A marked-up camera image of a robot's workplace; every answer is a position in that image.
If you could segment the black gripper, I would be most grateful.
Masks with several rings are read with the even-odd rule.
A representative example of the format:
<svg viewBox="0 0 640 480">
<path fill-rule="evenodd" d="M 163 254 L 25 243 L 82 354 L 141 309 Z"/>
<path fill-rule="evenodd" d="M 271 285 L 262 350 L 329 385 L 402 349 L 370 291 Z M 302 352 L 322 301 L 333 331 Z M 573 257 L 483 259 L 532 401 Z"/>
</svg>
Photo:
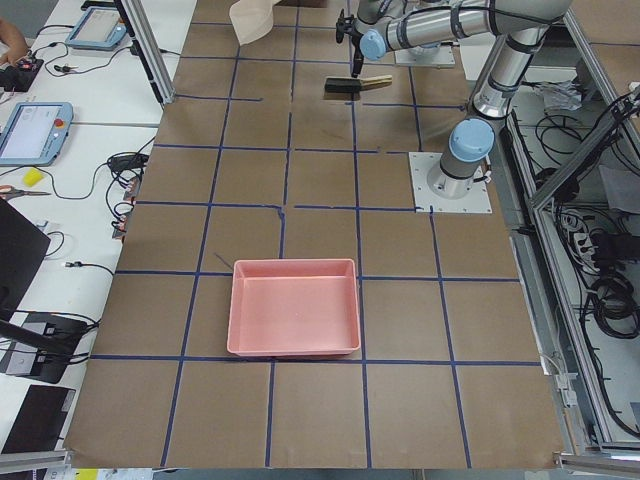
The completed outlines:
<svg viewBox="0 0 640 480">
<path fill-rule="evenodd" d="M 352 76 L 358 77 L 362 71 L 364 56 L 360 52 L 362 34 L 356 29 L 355 22 L 356 17 L 354 15 L 346 16 L 345 11 L 341 10 L 335 24 L 335 40 L 338 44 L 341 44 L 346 37 L 349 37 L 355 49 L 352 59 Z"/>
</svg>

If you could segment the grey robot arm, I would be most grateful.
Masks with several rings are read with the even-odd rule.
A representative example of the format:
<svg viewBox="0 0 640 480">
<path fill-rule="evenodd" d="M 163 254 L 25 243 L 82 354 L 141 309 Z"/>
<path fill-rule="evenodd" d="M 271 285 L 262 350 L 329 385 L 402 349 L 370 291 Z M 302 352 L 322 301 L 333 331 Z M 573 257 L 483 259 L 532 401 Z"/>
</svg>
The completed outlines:
<svg viewBox="0 0 640 480">
<path fill-rule="evenodd" d="M 496 123 L 505 119 L 549 28 L 563 19 L 568 1 L 362 1 L 353 15 L 339 14 L 335 36 L 355 48 L 351 76 L 365 61 L 417 47 L 491 34 L 495 40 L 474 82 L 467 113 L 449 134 L 429 189 L 444 199 L 467 195 L 479 164 L 493 149 Z"/>
</svg>

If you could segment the person's hand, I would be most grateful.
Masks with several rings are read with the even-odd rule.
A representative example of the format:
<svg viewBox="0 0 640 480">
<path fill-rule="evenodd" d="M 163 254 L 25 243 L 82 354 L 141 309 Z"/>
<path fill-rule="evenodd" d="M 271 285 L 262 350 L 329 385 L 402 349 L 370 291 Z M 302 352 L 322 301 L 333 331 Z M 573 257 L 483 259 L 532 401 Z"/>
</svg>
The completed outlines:
<svg viewBox="0 0 640 480">
<path fill-rule="evenodd" d="M 15 65 L 29 51 L 29 46 L 22 32 L 10 21 L 1 18 L 1 43 L 7 47 L 1 55 L 1 64 Z"/>
</svg>

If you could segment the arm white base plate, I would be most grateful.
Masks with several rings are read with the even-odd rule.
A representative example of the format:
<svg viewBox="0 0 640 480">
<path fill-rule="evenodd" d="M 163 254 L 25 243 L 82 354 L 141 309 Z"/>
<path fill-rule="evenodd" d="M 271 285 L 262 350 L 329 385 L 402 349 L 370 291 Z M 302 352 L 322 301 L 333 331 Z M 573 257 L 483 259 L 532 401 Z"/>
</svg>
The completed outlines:
<svg viewBox="0 0 640 480">
<path fill-rule="evenodd" d="M 398 50 L 394 55 L 395 63 L 400 66 L 445 69 L 456 64 L 452 46 L 444 43 Z"/>
<path fill-rule="evenodd" d="M 458 180 L 441 169 L 439 152 L 409 152 L 414 208 L 420 213 L 491 214 L 482 166 L 473 176 Z"/>
</svg>

